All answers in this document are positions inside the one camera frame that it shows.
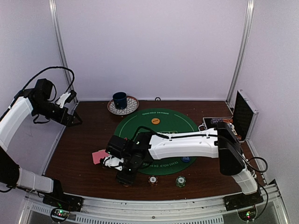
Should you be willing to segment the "brown poker chip stack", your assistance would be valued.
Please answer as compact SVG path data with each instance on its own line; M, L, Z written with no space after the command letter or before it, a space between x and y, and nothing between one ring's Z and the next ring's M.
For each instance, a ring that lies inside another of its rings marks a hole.
M148 178L148 183L149 183L150 186L157 186L158 178L156 176L152 175Z

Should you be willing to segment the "blue small blind button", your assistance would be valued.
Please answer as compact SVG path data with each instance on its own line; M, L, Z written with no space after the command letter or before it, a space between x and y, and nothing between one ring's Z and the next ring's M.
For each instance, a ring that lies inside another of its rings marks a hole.
M184 162L184 163L188 163L188 162L191 161L191 158L190 157L182 157L181 161Z

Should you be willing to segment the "front aluminium rail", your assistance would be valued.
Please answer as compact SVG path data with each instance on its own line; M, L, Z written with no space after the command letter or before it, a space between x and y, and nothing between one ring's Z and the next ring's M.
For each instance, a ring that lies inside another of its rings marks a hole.
M277 184L264 187L266 201L256 205L254 222L243 221L241 211L227 210L224 197L213 196L199 199L170 201L125 201L83 197L80 212L71 212L62 224L290 224L286 208ZM53 207L45 205L37 194L27 194L17 224L56 224L51 219Z

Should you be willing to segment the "dark blue mug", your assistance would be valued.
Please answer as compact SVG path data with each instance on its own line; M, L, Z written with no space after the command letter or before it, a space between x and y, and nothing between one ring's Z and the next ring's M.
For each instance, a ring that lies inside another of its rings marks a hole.
M125 92L115 93L113 95L113 102L116 109L125 109L127 107L127 94Z

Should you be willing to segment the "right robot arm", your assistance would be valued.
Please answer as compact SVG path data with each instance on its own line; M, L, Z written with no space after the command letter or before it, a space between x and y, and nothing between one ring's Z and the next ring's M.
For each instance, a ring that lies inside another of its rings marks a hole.
M131 139L113 135L100 160L101 165L118 170L117 181L131 186L138 170L154 161L175 157L218 158L220 173L231 176L242 190L240 203L251 205L257 199L256 173L261 170L250 165L237 136L228 123L189 133L160 133L146 126L137 128Z

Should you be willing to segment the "aluminium poker chip case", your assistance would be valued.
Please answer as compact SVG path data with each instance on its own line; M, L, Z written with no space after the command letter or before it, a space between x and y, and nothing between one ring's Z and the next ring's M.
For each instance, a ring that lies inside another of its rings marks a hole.
M198 126L198 130L202 131L215 128L217 123L226 122L232 126L238 140L244 142L251 137L258 114L259 112L252 101L240 89L236 94L232 117L204 117L203 123Z

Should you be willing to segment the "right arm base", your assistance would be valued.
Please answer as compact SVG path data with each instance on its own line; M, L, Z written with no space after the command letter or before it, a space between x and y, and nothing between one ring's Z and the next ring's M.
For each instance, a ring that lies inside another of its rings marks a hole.
M242 221L253 221L257 216L256 205L263 202L259 193L245 195L243 193L225 196L223 198L226 211L236 210Z

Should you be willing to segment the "orange big blind button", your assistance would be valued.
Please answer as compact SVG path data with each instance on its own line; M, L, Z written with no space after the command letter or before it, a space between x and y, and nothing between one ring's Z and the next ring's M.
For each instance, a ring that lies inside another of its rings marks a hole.
M160 119L159 118L153 118L151 120L151 123L154 124L154 125L158 125L160 123Z

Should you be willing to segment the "round green poker mat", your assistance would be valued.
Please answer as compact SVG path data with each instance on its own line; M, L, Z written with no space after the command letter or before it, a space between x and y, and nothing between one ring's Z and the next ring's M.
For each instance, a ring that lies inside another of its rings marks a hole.
M151 123L153 118L159 118L160 123L154 125ZM114 134L122 138L130 139L139 126L146 126L160 133L189 133L198 131L198 126L186 115L163 108L145 109L128 115L117 126ZM166 158L157 160L151 166L139 170L145 175L171 175L185 170L195 161L195 157L190 157L191 161L184 163L182 157Z

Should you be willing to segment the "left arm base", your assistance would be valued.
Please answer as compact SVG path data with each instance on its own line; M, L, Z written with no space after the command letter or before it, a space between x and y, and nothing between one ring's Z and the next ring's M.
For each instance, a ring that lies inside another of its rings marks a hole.
M50 218L55 223L66 221L71 212L80 212L83 205L83 198L79 196L64 195L63 199L57 199L53 196L42 196L43 203L52 206Z

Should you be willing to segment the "patterned ceramic saucer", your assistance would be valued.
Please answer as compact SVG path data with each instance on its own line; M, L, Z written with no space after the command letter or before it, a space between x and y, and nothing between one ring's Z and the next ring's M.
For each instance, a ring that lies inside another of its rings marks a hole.
M127 107L125 109L117 109L114 101L110 100L107 104L107 109L114 115L128 115L133 113L139 107L139 101L132 96L127 96Z

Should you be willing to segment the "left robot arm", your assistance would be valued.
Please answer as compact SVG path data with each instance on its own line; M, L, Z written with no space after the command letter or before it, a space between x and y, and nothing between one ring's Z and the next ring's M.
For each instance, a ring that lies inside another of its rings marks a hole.
M76 97L74 90L67 90L57 101L51 102L50 96L54 84L47 79L39 79L34 88L21 90L11 106L0 118L0 182L5 184L7 192L14 188L43 193L57 207L67 203L61 182L22 169L7 154L8 147L20 125L31 115L38 118L43 115L63 126L71 127L82 124L76 112L68 113L66 103Z

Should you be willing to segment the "right aluminium frame post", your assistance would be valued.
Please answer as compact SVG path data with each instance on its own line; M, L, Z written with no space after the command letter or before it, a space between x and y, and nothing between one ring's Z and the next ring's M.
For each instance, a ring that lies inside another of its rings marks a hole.
M250 32L251 32L254 9L255 9L255 0L248 0L239 53L238 53L231 85L230 85L228 95L226 98L226 103L229 106L231 106L233 104L233 95L236 90L236 85L238 82L239 75L241 73L242 63L243 63L243 60L245 57L246 47L248 45L249 36L250 36Z

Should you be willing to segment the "green poker chip stack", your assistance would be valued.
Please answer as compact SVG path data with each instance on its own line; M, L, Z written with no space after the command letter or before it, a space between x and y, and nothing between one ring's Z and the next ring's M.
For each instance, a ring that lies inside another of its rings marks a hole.
M176 178L176 186L178 188L183 188L186 185L186 178L184 176L178 176Z

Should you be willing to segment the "pink playing card deck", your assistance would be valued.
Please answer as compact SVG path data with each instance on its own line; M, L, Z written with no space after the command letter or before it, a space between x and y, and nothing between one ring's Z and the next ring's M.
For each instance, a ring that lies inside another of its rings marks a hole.
M106 158L107 156L109 156L109 154L105 152L105 149L93 152L92 158L94 165L99 164L100 160Z

